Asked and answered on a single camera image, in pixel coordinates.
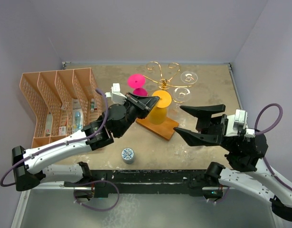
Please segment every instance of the plastic bottle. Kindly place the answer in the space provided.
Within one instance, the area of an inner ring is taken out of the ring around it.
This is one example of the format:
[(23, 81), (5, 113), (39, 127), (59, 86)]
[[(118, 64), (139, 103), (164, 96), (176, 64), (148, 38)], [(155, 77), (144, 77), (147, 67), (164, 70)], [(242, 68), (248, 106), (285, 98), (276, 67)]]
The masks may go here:
[(94, 101), (94, 98), (91, 99), (91, 112), (94, 112), (94, 104), (95, 104), (95, 101)]

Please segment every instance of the table surface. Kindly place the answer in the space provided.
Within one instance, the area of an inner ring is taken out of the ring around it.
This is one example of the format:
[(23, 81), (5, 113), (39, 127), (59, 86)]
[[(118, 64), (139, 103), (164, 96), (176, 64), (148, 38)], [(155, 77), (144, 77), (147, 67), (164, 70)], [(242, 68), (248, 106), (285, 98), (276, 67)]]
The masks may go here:
[[(120, 83), (121, 92), (132, 92), (127, 85), (127, 79), (132, 74), (143, 74), (155, 80), (160, 79), (158, 68), (147, 70), (145, 65), (69, 65), (67, 69), (91, 67), (99, 88), (109, 91), (112, 83)], [(163, 77), (169, 79), (175, 71), (162, 65)], [(173, 78), (172, 85), (184, 85), (180, 74), (184, 71), (197, 73), (198, 81), (191, 88), (192, 98), (185, 102), (190, 106), (226, 105), (226, 114), (234, 114), (239, 108), (235, 89), (227, 65), (181, 65), (180, 73)], [(146, 80), (144, 88), (151, 95), (158, 90), (156, 83)], [(173, 118), (179, 126), (195, 131), (197, 119), (181, 111)], [(121, 152), (124, 148), (132, 148), (135, 152), (135, 161), (126, 164), (122, 161)], [(206, 169), (215, 161), (230, 168), (224, 155), (228, 153), (223, 148), (194, 147), (196, 158), (188, 160), (184, 156), (187, 148), (185, 141), (174, 133), (170, 141), (155, 135), (137, 123), (132, 124), (124, 136), (115, 139), (114, 143), (99, 150), (72, 156), (58, 164), (73, 164), (80, 161), (87, 162), (90, 169)]]

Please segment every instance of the clear glass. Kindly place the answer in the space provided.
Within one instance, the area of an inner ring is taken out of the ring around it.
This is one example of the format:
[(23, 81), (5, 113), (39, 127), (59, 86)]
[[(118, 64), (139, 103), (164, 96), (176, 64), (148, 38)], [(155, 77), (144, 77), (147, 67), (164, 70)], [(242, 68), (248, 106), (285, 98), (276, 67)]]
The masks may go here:
[(192, 85), (197, 82), (198, 76), (194, 72), (185, 71), (180, 75), (180, 79), (182, 80), (183, 83)]
[(173, 120), (177, 120), (181, 112), (179, 106), (191, 99), (191, 92), (187, 88), (175, 88), (172, 92), (172, 99), (173, 104), (169, 108), (168, 116)]
[(184, 146), (183, 147), (183, 155), (186, 160), (192, 161), (194, 160), (203, 146)]

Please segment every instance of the white wall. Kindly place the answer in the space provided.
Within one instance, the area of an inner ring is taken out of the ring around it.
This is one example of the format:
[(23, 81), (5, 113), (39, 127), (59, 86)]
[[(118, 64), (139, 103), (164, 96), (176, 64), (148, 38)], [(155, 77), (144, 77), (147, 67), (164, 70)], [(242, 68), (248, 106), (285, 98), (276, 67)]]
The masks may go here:
[(63, 61), (225, 63), (267, 0), (31, 0)]
[[(56, 70), (61, 60), (28, 0), (0, 0), (0, 177), (11, 150), (30, 147), (35, 117), (19, 90), (23, 72)], [(6, 182), (13, 182), (13, 174)], [(19, 200), (15, 187), (0, 187), (0, 228), (10, 227)]]
[[(292, 181), (292, 0), (268, 0), (233, 66), (250, 125), (266, 104), (282, 105), (283, 119), (266, 134), (267, 158)], [(259, 129), (268, 127), (276, 117), (277, 108), (268, 109)]]

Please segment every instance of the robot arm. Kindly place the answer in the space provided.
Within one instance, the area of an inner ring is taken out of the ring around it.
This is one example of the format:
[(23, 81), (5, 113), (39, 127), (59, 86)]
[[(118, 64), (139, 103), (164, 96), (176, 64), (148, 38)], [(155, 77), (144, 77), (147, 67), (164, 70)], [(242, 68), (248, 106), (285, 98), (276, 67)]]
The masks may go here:
[[(14, 169), (16, 190), (29, 190), (43, 182), (76, 183), (90, 180), (91, 172), (84, 162), (71, 166), (52, 164), (113, 143), (113, 137), (122, 137), (136, 118), (145, 118), (159, 100), (157, 96), (141, 97), (131, 93), (124, 97), (123, 104), (109, 107), (108, 116), (103, 113), (96, 121), (64, 139), (33, 149), (25, 150), (21, 146), (13, 148), (13, 165), (25, 160)], [(104, 127), (98, 131), (105, 120)]]
[(212, 162), (205, 173), (208, 182), (234, 187), (265, 201), (276, 215), (292, 221), (292, 183), (268, 164), (266, 137), (248, 128), (247, 112), (211, 117), (225, 111), (223, 104), (181, 109), (198, 118), (198, 133), (174, 128), (189, 146), (221, 146), (229, 151), (225, 156), (234, 170)]

